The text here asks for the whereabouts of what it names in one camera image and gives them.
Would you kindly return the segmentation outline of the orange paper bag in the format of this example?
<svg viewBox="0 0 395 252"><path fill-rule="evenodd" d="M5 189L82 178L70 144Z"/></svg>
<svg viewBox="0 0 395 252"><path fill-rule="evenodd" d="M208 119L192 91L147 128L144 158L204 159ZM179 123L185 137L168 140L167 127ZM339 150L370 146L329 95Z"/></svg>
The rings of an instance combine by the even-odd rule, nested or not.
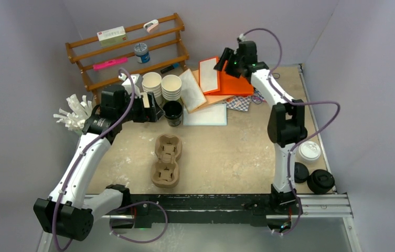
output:
<svg viewBox="0 0 395 252"><path fill-rule="evenodd" d="M218 57L199 62L199 86L205 95L250 96L254 87L244 78L232 77L225 72L214 70Z"/></svg>

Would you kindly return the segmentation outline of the white paper cup stack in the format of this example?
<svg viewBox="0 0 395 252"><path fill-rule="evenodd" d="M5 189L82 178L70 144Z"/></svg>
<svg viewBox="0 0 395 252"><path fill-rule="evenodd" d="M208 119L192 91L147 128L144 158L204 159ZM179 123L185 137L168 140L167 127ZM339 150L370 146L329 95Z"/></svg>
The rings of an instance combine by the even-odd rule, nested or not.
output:
<svg viewBox="0 0 395 252"><path fill-rule="evenodd" d="M143 75L143 90L145 92L152 92L158 105L163 103L161 81L162 76L156 72L147 72Z"/></svg>

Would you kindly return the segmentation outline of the kraft brown paper bag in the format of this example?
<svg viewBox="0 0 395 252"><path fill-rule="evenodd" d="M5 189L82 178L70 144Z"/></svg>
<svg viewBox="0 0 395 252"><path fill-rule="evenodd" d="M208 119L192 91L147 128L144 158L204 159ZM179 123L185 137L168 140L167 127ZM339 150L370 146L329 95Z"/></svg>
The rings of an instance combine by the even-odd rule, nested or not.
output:
<svg viewBox="0 0 395 252"><path fill-rule="evenodd" d="M178 77L182 82L180 99L188 113L233 97L233 95L204 95L199 86L199 70L187 69Z"/></svg>

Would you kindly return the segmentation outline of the brown pulp cup carrier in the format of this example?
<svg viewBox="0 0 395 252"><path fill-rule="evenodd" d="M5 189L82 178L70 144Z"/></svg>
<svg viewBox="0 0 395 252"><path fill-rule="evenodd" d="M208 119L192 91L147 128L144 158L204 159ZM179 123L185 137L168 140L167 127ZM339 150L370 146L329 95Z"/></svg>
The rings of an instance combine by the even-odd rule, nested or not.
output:
<svg viewBox="0 0 395 252"><path fill-rule="evenodd" d="M151 181L159 188L173 188L179 183L178 160L182 156L183 143L175 135L160 135L155 142L157 161L151 167Z"/></svg>

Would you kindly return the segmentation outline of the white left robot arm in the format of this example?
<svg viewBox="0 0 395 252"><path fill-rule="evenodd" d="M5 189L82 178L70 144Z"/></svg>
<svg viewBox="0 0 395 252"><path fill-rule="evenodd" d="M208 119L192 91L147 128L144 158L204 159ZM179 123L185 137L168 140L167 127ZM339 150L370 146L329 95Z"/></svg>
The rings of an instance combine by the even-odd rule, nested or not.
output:
<svg viewBox="0 0 395 252"><path fill-rule="evenodd" d="M134 94L132 89L110 85L102 91L101 103L86 119L76 153L62 179L47 198L34 203L43 231L83 241L102 216L111 211L119 215L130 211L131 194L124 185L109 185L92 198L86 198L86 192L122 124L156 122L164 114L152 92Z"/></svg>

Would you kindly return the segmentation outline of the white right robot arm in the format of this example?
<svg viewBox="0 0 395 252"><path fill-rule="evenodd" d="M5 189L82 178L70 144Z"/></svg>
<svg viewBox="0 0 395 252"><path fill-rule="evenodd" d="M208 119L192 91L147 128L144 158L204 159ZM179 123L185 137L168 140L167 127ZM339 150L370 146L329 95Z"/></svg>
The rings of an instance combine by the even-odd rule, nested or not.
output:
<svg viewBox="0 0 395 252"><path fill-rule="evenodd" d="M236 50L226 47L214 70L246 79L271 108L267 133L274 144L275 171L269 206L273 212L281 214L297 200L294 151L308 134L303 101L288 95L274 79L268 65L258 61L253 41L240 41Z"/></svg>

